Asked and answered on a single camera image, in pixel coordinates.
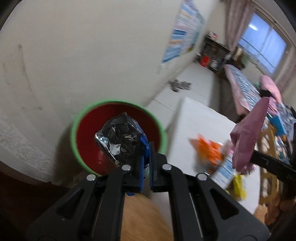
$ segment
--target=curtain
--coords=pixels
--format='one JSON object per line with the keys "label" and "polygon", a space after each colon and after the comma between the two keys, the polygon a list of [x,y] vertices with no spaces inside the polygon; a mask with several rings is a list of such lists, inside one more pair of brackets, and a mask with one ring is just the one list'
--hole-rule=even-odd
{"label": "curtain", "polygon": [[292,59],[289,67],[285,71],[283,78],[277,83],[277,87],[283,93],[289,84],[296,78],[296,56]]}
{"label": "curtain", "polygon": [[251,0],[226,0],[226,44],[233,52],[255,12]]}

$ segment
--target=trash can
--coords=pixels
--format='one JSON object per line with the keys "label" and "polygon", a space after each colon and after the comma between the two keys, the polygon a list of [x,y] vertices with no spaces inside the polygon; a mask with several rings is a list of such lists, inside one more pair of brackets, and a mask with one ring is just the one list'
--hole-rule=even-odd
{"label": "trash can", "polygon": [[115,166],[101,151],[94,140],[105,122],[126,112],[135,119],[147,136],[154,142],[155,151],[165,154],[167,136],[157,118],[145,108],[118,100],[108,100],[85,108],[74,120],[71,129],[71,147],[77,161],[89,173],[107,175]]}

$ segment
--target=wall stain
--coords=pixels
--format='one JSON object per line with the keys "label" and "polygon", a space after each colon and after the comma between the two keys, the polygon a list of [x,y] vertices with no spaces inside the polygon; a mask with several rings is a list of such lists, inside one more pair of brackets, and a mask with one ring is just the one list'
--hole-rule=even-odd
{"label": "wall stain", "polygon": [[32,90],[32,86],[31,86],[31,82],[29,80],[29,77],[27,75],[27,71],[26,71],[26,66],[25,66],[25,59],[24,59],[24,52],[23,52],[23,49],[22,49],[22,45],[19,44],[18,46],[18,50],[19,50],[19,53],[21,55],[21,66],[22,66],[22,75],[24,75],[26,77],[26,80],[28,82],[28,88],[31,92],[33,92]]}
{"label": "wall stain", "polygon": [[4,71],[4,81],[5,81],[5,83],[8,84],[8,85],[11,85],[9,83],[8,79],[5,77],[6,76],[6,73],[7,73],[7,67],[6,67],[6,63],[5,62],[3,62],[3,71]]}

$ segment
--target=peeling wall paint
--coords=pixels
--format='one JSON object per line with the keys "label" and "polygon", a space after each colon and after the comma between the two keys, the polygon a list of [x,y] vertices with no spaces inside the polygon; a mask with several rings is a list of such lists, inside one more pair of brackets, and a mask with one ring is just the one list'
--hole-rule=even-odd
{"label": "peeling wall paint", "polygon": [[[157,70],[181,0],[23,0],[0,31],[0,160],[38,180],[80,171],[69,130],[103,99],[146,105],[195,52]],[[195,0],[207,21],[217,0]]]}

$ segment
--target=table top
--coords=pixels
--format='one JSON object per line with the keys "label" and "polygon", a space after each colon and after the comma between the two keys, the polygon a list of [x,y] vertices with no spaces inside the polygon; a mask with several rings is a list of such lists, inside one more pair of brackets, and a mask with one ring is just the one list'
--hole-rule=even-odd
{"label": "table top", "polygon": [[[230,132],[235,123],[216,111],[194,101],[188,97],[181,100],[174,120],[168,130],[169,150],[168,163],[178,167],[183,173],[192,176],[204,172],[199,165],[198,154],[190,143],[198,134],[205,138],[224,143],[230,139]],[[254,214],[259,203],[260,194],[260,168],[257,167],[246,177],[247,198],[239,203]],[[165,219],[170,221],[170,211],[163,209],[168,203],[168,195],[153,193],[150,199],[160,205]]]}

